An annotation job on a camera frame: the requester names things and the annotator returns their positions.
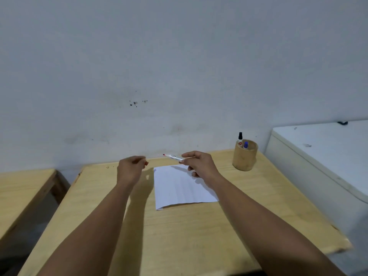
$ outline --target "white paper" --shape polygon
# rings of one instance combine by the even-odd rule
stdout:
[[[218,201],[216,193],[192,172],[183,164],[154,169],[156,210],[172,204]]]

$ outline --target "wooden table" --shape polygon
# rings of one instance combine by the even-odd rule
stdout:
[[[251,171],[232,166],[233,150],[211,153],[223,176],[291,224],[322,252],[351,247],[347,238],[260,152]],[[155,209],[153,168],[177,164],[149,160],[126,209],[109,275],[227,275],[259,268],[218,202]],[[56,247],[116,184],[117,163],[84,167],[45,229],[19,276],[36,275]]]
[[[58,203],[67,189],[53,168],[0,173],[0,247],[26,212],[51,191]]]

